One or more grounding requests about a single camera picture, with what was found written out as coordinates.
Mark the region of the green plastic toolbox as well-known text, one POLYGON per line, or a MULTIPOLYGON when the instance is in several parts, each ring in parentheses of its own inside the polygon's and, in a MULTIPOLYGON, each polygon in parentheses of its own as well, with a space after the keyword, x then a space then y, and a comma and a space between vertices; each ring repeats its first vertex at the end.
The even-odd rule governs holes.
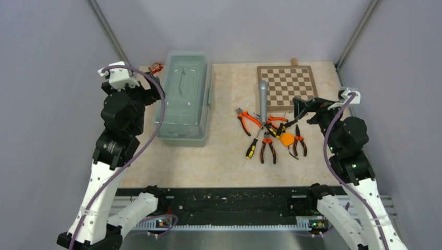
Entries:
POLYGON ((212 107, 212 63, 203 51, 170 51, 161 85, 165 92, 165 114, 158 139, 170 146, 204 147, 212 107))

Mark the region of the grey metal flashlight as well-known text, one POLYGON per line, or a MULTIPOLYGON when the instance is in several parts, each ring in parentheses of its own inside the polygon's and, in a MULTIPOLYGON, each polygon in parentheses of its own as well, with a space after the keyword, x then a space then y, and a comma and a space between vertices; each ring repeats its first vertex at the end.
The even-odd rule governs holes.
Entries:
POLYGON ((268 83, 264 80, 259 82, 259 98, 260 98, 260 121, 265 124, 267 121, 267 89, 268 83))

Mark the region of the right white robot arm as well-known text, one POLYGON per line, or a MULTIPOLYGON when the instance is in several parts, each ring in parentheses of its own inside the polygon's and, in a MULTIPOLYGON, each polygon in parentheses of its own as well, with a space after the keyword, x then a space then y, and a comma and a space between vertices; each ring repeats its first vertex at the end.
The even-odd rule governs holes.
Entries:
POLYGON ((327 166, 350 198, 357 218, 339 204, 337 195, 324 184, 310 186, 306 209, 323 215, 344 239, 350 249, 407 249, 397 233, 380 197, 374 170, 362 147, 369 141, 363 119, 342 118, 345 103, 323 98, 309 101, 293 98, 294 121, 307 113, 314 116, 308 124, 316 124, 324 135, 323 152, 327 166))

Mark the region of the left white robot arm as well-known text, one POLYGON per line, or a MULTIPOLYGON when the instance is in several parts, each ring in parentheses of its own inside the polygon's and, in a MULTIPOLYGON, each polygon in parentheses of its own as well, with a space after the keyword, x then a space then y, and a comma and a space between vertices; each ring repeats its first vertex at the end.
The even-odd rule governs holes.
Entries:
POLYGON ((107 97, 101 110, 104 130, 96 141, 91 175, 79 212, 68 231, 56 243, 65 249, 119 249, 129 232, 146 216, 167 209, 159 189, 149 186, 116 215, 110 209, 119 183, 136 153, 145 150, 138 136, 143 133, 147 106, 162 101, 165 93, 158 77, 148 74, 149 88, 130 78, 120 88, 102 84, 107 97))

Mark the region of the large black yellow screwdriver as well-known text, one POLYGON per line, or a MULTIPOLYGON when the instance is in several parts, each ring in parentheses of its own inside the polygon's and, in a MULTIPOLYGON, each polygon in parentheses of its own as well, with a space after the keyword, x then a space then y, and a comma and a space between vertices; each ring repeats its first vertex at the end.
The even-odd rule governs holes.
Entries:
POLYGON ((255 148, 256 148, 256 145, 257 145, 257 142, 259 140, 260 134, 261 134, 263 129, 264 129, 264 125, 261 125, 258 133, 254 137, 252 143, 250 144, 250 146, 248 147, 248 149, 246 151, 246 154, 245 154, 246 159, 251 159, 253 157, 254 152, 255 152, 255 148))

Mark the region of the orange tape measure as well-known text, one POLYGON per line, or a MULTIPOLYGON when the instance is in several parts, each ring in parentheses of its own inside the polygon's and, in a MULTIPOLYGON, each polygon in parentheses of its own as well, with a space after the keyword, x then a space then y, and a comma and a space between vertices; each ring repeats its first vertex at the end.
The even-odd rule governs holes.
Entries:
POLYGON ((294 135, 291 133, 282 133, 279 137, 279 140, 281 141, 284 147, 289 147, 294 143, 295 138, 294 135))

